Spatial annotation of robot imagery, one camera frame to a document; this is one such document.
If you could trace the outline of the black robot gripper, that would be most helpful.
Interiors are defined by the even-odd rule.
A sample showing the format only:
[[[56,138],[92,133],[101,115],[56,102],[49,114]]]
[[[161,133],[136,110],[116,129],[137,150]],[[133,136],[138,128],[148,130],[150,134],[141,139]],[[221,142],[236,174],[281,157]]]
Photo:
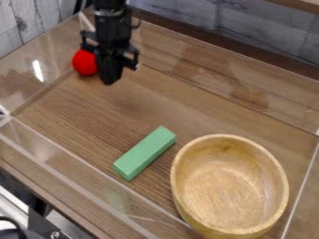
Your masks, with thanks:
[[[96,55],[98,76],[105,85],[121,78],[122,68],[138,66],[138,49],[130,44],[132,9],[126,0],[92,0],[94,30],[81,30],[82,48]]]

